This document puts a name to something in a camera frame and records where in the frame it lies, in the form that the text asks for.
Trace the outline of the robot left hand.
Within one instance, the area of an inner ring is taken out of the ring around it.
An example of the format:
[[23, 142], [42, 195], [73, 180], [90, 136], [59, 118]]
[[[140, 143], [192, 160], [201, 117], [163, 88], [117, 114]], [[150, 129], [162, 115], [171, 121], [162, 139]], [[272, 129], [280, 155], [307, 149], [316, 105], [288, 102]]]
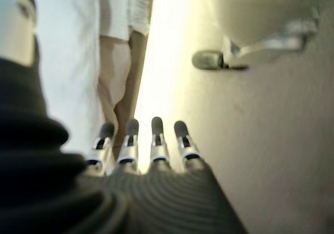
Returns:
[[108, 176], [62, 153], [68, 133], [47, 116], [35, 24], [34, 0], [1, 0], [1, 233], [246, 232], [182, 121], [174, 125], [182, 173], [170, 166], [159, 117], [145, 174], [135, 119]]

